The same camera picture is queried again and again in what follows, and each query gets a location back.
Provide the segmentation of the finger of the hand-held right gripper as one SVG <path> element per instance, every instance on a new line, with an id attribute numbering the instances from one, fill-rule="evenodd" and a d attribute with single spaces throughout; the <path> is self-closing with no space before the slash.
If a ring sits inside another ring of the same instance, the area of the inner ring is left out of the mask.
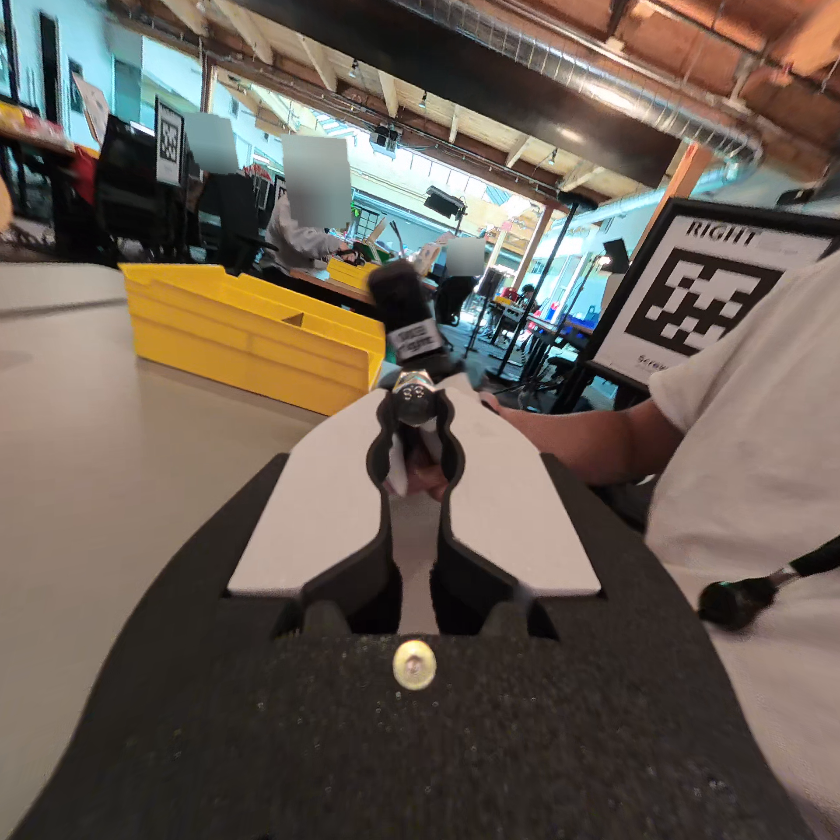
<path id="1" fill-rule="evenodd" d="M 467 373 L 453 375 L 453 390 L 465 394 L 473 403 L 479 403 L 494 414 L 501 415 L 501 405 L 496 396 L 488 391 L 474 388 Z"/>

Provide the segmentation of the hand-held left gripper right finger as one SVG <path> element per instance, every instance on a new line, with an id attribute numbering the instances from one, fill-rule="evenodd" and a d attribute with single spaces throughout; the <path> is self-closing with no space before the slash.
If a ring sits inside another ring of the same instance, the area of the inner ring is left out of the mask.
<path id="1" fill-rule="evenodd" d="M 602 584 L 538 448 L 472 392 L 437 395 L 448 481 L 438 564 L 457 597 L 598 595 Z"/>

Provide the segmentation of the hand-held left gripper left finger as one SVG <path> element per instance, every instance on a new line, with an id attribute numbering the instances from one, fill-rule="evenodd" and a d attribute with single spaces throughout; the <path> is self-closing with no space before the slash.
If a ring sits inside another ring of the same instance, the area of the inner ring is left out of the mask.
<path id="1" fill-rule="evenodd" d="M 228 582 L 231 596 L 302 595 L 378 535 L 382 495 L 367 457 L 386 396 L 371 391 L 294 446 Z"/>

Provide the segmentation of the steel hex bolt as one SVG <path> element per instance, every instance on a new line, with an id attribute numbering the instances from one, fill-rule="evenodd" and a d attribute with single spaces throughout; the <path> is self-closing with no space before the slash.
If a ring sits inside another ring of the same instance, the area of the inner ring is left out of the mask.
<path id="1" fill-rule="evenodd" d="M 437 393 L 420 381 L 395 385 L 392 390 L 396 420 L 405 426 L 421 427 L 438 414 Z"/>

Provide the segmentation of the yellow plastic bin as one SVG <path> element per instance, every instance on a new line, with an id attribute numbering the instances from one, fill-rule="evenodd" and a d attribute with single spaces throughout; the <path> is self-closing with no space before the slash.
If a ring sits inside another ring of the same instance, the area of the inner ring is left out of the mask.
<path id="1" fill-rule="evenodd" d="M 375 387 L 383 326 L 221 266 L 121 263 L 144 361 L 331 416 Z"/>

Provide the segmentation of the person's right forearm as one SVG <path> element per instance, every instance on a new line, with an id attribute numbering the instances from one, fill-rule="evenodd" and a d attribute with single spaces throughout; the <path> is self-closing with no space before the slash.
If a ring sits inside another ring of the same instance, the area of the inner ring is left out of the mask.
<path id="1" fill-rule="evenodd" d="M 620 412 L 544 415 L 504 407 L 488 392 L 479 398 L 591 487 L 660 474 L 684 437 L 652 400 Z"/>

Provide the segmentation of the grey desk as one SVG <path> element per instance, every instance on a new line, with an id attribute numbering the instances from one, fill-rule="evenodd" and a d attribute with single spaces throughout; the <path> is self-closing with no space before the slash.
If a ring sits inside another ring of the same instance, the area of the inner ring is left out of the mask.
<path id="1" fill-rule="evenodd" d="M 123 277 L 2 263 L 1 832 L 154 578 L 323 416 L 136 358 Z"/>

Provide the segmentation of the person's right hand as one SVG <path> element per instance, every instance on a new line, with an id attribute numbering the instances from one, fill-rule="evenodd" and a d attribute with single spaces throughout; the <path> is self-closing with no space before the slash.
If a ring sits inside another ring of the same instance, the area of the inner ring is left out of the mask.
<path id="1" fill-rule="evenodd" d="M 448 489 L 448 480 L 440 464 L 423 459 L 409 460 L 406 463 L 408 496 L 424 494 L 436 502 L 441 502 Z"/>

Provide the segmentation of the stacked yellow bins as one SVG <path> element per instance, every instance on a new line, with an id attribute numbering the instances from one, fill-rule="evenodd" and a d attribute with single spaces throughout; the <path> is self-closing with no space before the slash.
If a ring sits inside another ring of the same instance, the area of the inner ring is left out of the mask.
<path id="1" fill-rule="evenodd" d="M 381 268 L 382 265 L 373 262 L 364 262 L 362 265 L 351 264 L 339 257 L 332 257 L 327 264 L 329 277 L 337 282 L 357 291 L 368 293 L 370 274 Z"/>

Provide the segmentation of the wooden work table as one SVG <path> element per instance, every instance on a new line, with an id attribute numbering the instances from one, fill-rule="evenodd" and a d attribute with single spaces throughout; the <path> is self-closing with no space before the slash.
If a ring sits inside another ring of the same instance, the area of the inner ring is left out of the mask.
<path id="1" fill-rule="evenodd" d="M 382 320 L 369 291 L 356 289 L 335 280 L 323 270 L 291 269 L 290 273 L 284 276 L 283 281 L 287 288 L 302 295 L 347 309 L 369 319 Z"/>

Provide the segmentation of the black studio light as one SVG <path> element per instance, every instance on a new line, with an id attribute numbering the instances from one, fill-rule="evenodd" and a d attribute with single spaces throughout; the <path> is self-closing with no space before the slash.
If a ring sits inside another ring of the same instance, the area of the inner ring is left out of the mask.
<path id="1" fill-rule="evenodd" d="M 446 218 L 456 218 L 457 221 L 460 221 L 466 213 L 466 203 L 463 199 L 450 195 L 434 185 L 427 188 L 423 206 Z"/>

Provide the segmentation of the black-framed marker sign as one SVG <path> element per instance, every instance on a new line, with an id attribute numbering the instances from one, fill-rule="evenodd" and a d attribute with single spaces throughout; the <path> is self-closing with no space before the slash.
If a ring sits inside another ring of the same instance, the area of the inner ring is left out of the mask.
<path id="1" fill-rule="evenodd" d="M 669 200 L 604 311 L 584 366 L 645 389 L 736 328 L 785 272 L 838 248 L 838 216 Z"/>
<path id="2" fill-rule="evenodd" d="M 182 186 L 184 152 L 183 116 L 160 96 L 154 101 L 155 178 L 160 184 Z"/>

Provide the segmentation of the black lamp stand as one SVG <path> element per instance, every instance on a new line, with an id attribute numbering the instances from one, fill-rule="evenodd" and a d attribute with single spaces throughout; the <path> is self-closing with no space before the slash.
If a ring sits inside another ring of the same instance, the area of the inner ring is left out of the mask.
<path id="1" fill-rule="evenodd" d="M 555 239 L 552 249 L 549 253 L 548 258 L 546 258 L 545 263 L 542 268 L 542 273 L 539 277 L 538 283 L 534 288 L 533 293 L 530 295 L 528 300 L 525 301 L 522 305 L 522 314 L 520 319 L 517 322 L 516 328 L 513 331 L 511 336 L 511 341 L 508 347 L 505 350 L 505 353 L 500 359 L 498 368 L 493 372 L 492 378 L 494 381 L 506 383 L 506 380 L 503 376 L 506 367 L 510 361 L 511 355 L 513 351 L 516 349 L 517 341 L 519 339 L 520 333 L 524 330 L 526 322 L 528 320 L 528 315 L 532 314 L 532 304 L 537 301 L 541 288 L 546 280 L 550 269 L 552 267 L 553 261 L 558 254 L 561 244 L 574 220 L 575 215 L 577 214 L 578 210 L 583 208 L 585 211 L 591 211 L 596 208 L 596 203 L 589 197 L 584 196 L 579 191 L 571 191 L 571 192 L 562 192 L 562 198 L 566 200 L 566 204 L 568 207 L 568 213 L 563 221 L 562 228 Z"/>

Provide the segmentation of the black ceiling beam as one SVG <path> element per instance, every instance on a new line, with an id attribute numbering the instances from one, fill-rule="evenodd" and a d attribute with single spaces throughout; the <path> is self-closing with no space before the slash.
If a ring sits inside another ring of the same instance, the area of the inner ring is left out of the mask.
<path id="1" fill-rule="evenodd" d="M 245 1 L 248 11 L 510 129 L 657 187 L 680 141 L 398 2 Z"/>

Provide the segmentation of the silver spiral duct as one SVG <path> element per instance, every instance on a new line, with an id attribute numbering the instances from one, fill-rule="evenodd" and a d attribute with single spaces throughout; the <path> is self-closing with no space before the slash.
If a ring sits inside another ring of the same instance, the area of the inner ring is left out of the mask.
<path id="1" fill-rule="evenodd" d="M 760 136 L 705 102 L 688 98 L 651 73 L 616 60 L 583 38 L 557 45 L 468 2 L 405 1 L 395 5 L 464 37 L 585 100 L 679 141 L 704 146 L 736 173 L 764 159 Z"/>

